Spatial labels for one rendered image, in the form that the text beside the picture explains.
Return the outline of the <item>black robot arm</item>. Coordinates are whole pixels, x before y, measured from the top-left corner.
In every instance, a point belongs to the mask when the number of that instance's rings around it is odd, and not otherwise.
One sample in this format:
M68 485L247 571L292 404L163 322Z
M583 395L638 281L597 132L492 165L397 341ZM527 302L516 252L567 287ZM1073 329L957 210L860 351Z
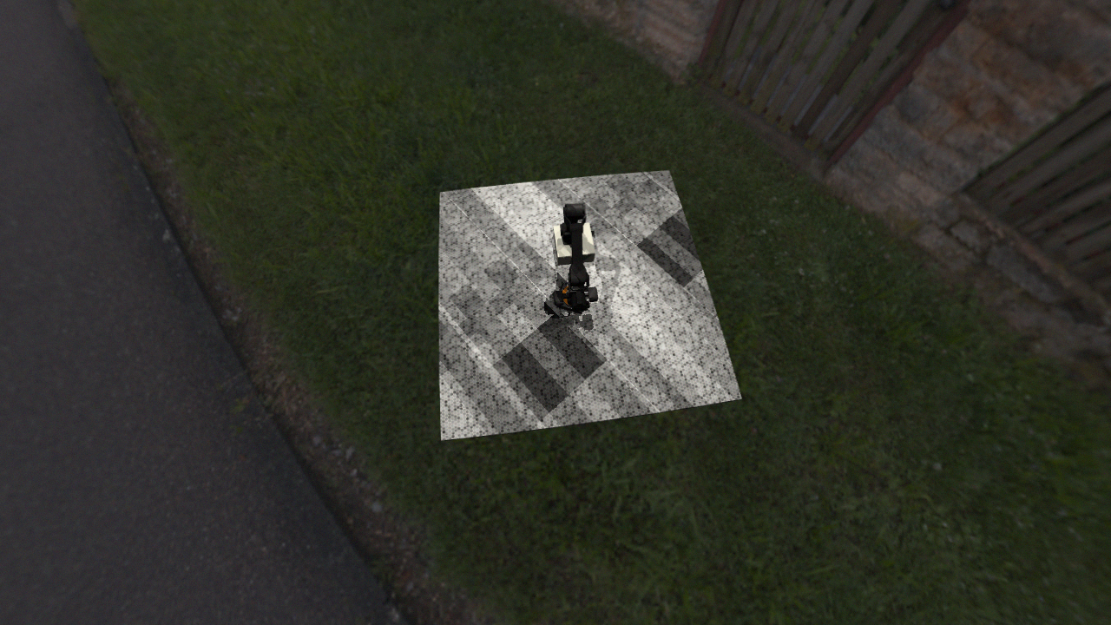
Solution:
M573 313L584 312L590 308L585 301L588 292L588 272L583 265L582 234L585 224L587 211L583 203L565 203L563 206L564 222L560 224L561 239L563 245L572 246L572 264L568 273L569 293L571 293L571 304ZM581 224L578 224L578 219ZM584 286L585 284L585 286Z

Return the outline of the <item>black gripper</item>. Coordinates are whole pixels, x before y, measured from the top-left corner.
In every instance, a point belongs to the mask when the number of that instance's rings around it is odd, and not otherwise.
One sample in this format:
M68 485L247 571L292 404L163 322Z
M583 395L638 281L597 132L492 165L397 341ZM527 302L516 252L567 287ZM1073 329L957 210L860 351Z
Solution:
M568 301L568 305L572 305L570 302L571 293L562 293L562 290L556 290L553 292L553 302L556 302L556 306L564 305L563 302L564 299ZM588 302L598 301L598 289L588 288L588 292L585 293L585 299L588 299Z

